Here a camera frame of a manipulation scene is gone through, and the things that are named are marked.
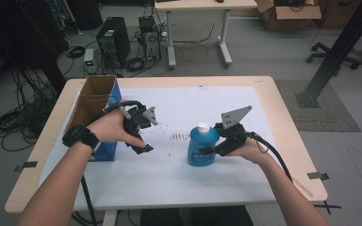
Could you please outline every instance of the person's left hand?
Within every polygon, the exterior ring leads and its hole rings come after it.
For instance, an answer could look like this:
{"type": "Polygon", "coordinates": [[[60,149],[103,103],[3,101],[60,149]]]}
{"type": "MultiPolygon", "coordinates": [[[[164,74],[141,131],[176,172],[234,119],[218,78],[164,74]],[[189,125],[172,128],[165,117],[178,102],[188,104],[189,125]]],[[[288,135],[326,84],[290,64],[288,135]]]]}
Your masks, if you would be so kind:
{"type": "Polygon", "coordinates": [[[124,115],[120,110],[114,110],[109,112],[101,119],[94,121],[87,126],[101,142],[116,142],[124,141],[132,146],[144,148],[145,143],[143,140],[131,136],[123,129],[124,115]]]}

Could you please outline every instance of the office chair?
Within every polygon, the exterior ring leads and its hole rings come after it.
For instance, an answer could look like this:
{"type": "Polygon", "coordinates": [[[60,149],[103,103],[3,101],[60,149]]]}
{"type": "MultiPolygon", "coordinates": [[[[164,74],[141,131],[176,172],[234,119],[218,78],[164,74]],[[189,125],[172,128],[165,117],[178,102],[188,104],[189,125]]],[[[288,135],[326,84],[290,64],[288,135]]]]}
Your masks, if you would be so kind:
{"type": "MultiPolygon", "coordinates": [[[[313,61],[313,58],[315,58],[315,57],[327,57],[328,53],[331,50],[330,48],[328,48],[327,46],[325,46],[324,44],[322,44],[320,42],[317,42],[317,44],[313,45],[311,47],[311,50],[316,51],[319,48],[322,49],[325,53],[311,54],[308,57],[308,59],[306,60],[307,63],[311,63],[313,61]]],[[[352,63],[351,67],[350,67],[352,70],[358,69],[358,66],[362,64],[362,62],[360,60],[351,58],[349,56],[346,56],[343,60],[345,60],[346,62],[352,63]]]]}

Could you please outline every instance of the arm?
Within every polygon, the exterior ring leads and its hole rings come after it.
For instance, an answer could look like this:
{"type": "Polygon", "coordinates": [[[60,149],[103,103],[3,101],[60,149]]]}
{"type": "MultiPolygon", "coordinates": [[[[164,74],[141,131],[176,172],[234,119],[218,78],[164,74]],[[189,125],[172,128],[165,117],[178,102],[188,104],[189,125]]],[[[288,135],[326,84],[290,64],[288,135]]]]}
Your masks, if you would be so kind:
{"type": "MultiPolygon", "coordinates": [[[[142,140],[124,131],[123,114],[118,110],[88,128],[101,142],[124,141],[137,147],[145,146],[142,140]]],[[[68,225],[91,153],[91,147],[81,142],[70,147],[31,198],[17,225],[68,225]]]]}
{"type": "Polygon", "coordinates": [[[301,194],[275,160],[258,149],[255,140],[248,138],[229,156],[241,156],[263,170],[287,225],[328,225],[324,216],[301,194]]]}

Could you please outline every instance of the table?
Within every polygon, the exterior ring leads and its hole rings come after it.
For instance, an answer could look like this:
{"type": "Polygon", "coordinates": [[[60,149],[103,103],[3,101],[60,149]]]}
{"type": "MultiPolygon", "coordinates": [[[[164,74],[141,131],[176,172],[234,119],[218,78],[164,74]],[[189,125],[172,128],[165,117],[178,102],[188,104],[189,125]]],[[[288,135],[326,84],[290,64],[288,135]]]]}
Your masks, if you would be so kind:
{"type": "MultiPolygon", "coordinates": [[[[44,163],[53,149],[63,122],[72,109],[77,92],[82,88],[84,82],[85,79],[73,79],[67,82],[41,133],[40,139],[28,158],[29,162],[38,161],[38,164],[35,168],[24,168],[6,203],[5,208],[8,212],[21,213],[37,190],[44,163]]],[[[294,184],[310,201],[326,200],[327,193],[321,179],[310,180],[307,176],[309,172],[316,172],[316,168],[272,78],[268,76],[151,77],[120,78],[118,82],[121,89],[177,88],[201,85],[210,87],[254,87],[267,117],[274,141],[277,144],[277,150],[283,156],[294,184]]],[[[116,209],[108,209],[110,211],[107,211],[106,218],[115,219],[116,209]]]]}
{"type": "Polygon", "coordinates": [[[167,15],[167,29],[168,29],[168,46],[167,53],[169,58],[169,67],[174,69],[176,66],[175,53],[173,45],[173,32],[172,22],[173,15],[175,12],[182,12],[182,19],[187,20],[189,15],[186,14],[188,11],[195,11],[196,14],[201,15],[198,20],[191,19],[190,23],[202,22],[202,18],[213,16],[214,11],[223,11],[222,15],[222,34],[219,39],[219,45],[222,50],[222,56],[225,61],[225,68],[232,64],[231,56],[228,52],[227,45],[225,44],[225,36],[227,33],[228,20],[230,10],[234,8],[255,8],[257,6],[255,0],[224,0],[222,3],[218,3],[215,0],[179,0],[170,2],[155,3],[155,8],[159,11],[166,11],[167,15]]]}

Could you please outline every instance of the watch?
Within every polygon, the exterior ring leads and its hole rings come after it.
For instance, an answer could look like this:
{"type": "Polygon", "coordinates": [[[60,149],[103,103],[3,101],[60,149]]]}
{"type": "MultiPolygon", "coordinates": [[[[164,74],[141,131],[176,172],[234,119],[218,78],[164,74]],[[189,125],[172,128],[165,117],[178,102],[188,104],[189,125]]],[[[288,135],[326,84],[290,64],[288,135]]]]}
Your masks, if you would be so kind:
{"type": "Polygon", "coordinates": [[[74,145],[77,141],[81,141],[92,148],[92,155],[100,146],[100,141],[96,135],[88,128],[82,125],[76,125],[69,129],[62,138],[63,144],[67,147],[74,145]]]}

